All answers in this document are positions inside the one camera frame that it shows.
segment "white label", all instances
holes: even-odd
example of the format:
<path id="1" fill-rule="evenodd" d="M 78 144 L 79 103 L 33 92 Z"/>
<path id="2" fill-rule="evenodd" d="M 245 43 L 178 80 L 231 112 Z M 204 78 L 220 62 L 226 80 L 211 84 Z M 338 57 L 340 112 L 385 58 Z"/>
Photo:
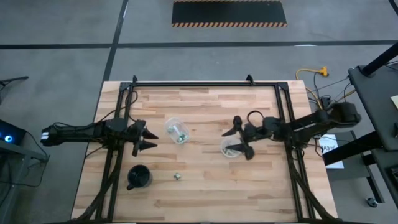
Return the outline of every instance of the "white label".
<path id="1" fill-rule="evenodd" d="M 324 134 L 319 139 L 319 145 L 323 149 L 322 155 L 336 149 L 338 147 L 336 136 L 334 134 Z M 326 166 L 327 169 L 344 169 L 343 162 L 335 162 L 334 164 L 330 164 Z"/>

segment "butcher block tabletop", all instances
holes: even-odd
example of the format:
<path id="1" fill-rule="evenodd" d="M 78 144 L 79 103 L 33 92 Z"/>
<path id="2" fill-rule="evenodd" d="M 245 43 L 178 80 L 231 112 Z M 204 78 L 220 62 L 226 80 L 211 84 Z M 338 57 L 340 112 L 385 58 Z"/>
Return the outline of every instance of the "butcher block tabletop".
<path id="1" fill-rule="evenodd" d="M 310 114 L 303 81 L 287 82 L 296 119 Z M 96 121 L 115 109 L 119 85 L 120 82 L 104 82 Z M 130 115 L 147 121 L 148 130 L 159 137 L 148 141 L 158 146 L 133 157 L 133 145 L 125 144 L 114 222 L 297 221 L 284 143 L 268 139 L 250 143 L 256 153 L 250 161 L 244 156 L 231 159 L 221 153 L 221 135 L 232 128 L 234 116 L 240 115 L 244 123 L 252 110 L 279 117 L 274 88 L 171 86 L 134 90 L 138 99 L 131 106 Z M 283 94 L 282 99 L 288 118 Z M 190 139 L 185 144 L 175 144 L 166 133 L 165 122 L 170 118 L 179 118 L 189 129 Z M 261 120 L 258 114 L 251 115 L 255 125 L 260 126 Z M 91 143 L 87 153 L 99 147 Z M 81 215 L 100 190 L 105 158 L 106 149 L 100 149 L 85 160 L 72 218 Z M 336 217 L 325 165 L 313 146 L 305 149 L 304 161 L 311 191 Z M 127 173 L 137 164 L 150 169 L 153 181 L 146 188 L 128 191 Z M 176 173 L 181 175 L 179 180 L 174 178 Z M 302 192 L 300 198 L 308 217 Z M 109 196 L 103 216 L 108 211 L 108 201 Z"/>

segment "concrete floor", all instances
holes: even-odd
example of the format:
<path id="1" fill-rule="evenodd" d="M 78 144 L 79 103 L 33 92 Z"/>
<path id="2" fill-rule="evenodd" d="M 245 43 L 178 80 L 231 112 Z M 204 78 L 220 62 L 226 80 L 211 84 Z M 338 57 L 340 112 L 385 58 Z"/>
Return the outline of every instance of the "concrete floor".
<path id="1" fill-rule="evenodd" d="M 394 40 L 398 17 L 386 0 L 282 1 L 286 29 L 172 29 L 172 1 L 130 1 L 120 42 L 216 42 Z M 122 0 L 0 0 L 1 44 L 111 43 Z M 368 63 L 388 45 L 328 47 L 218 47 L 118 49 L 110 80 L 291 80 L 300 68 L 327 66 L 330 76 L 318 87 L 347 76 L 347 69 Z M 92 122 L 109 49 L 0 50 L 0 79 L 28 75 L 2 92 L 0 117 L 29 130 L 36 139 L 55 121 Z M 300 74 L 313 88 L 313 75 Z M 320 91 L 339 94 L 348 81 Z M 357 137 L 373 130 L 356 94 L 348 98 L 363 116 Z M 13 223 L 68 220 L 80 178 L 86 144 L 46 148 L 51 155 L 42 185 L 22 188 Z M 398 211 L 376 167 L 385 204 L 370 208 L 366 179 L 331 181 L 340 218 L 347 221 L 394 223 Z M 39 178 L 33 171 L 29 181 Z"/>

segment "floor mat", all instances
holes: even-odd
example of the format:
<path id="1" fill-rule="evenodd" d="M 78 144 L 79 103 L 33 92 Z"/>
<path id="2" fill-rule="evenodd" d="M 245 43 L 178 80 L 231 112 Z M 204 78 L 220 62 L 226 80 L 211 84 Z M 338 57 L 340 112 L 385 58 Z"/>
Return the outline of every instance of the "floor mat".
<path id="1" fill-rule="evenodd" d="M 176 0 L 172 27 L 287 27 L 280 1 Z"/>

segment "black mug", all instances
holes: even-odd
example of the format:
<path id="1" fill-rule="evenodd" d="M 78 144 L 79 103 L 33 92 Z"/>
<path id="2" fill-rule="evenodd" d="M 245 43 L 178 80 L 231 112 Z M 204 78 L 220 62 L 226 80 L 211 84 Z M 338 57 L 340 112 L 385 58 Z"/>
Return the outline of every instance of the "black mug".
<path id="1" fill-rule="evenodd" d="M 136 165 L 130 169 L 127 180 L 129 181 L 128 190 L 134 187 L 148 187 L 152 182 L 152 174 L 149 172 L 148 167 Z"/>

